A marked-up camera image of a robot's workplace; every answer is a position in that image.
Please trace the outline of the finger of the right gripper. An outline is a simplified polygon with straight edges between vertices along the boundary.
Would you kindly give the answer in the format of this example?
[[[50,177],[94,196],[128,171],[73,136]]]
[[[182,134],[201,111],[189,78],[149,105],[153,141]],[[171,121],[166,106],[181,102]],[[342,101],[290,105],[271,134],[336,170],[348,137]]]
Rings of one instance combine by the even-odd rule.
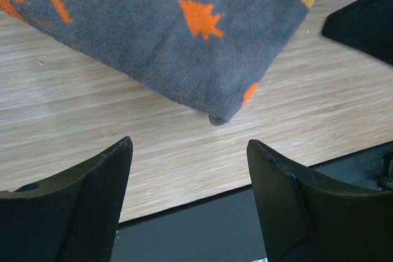
[[[356,0],[331,13],[322,36],[392,65],[392,0]]]

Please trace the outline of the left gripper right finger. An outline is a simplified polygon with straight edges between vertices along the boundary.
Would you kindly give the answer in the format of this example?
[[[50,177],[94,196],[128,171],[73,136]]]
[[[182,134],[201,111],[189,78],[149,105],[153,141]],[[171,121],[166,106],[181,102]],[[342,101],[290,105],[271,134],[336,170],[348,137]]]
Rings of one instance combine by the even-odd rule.
[[[347,159],[376,164],[376,188],[334,179],[251,140],[247,162],[268,261],[391,261],[392,151]]]

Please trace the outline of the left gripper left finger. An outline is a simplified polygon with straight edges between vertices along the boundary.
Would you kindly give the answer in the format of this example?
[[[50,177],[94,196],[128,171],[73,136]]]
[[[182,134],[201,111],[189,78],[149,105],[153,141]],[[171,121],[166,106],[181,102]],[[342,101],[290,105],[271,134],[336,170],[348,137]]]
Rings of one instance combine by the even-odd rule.
[[[124,137],[98,155],[1,192],[1,261],[110,261],[130,174]]]

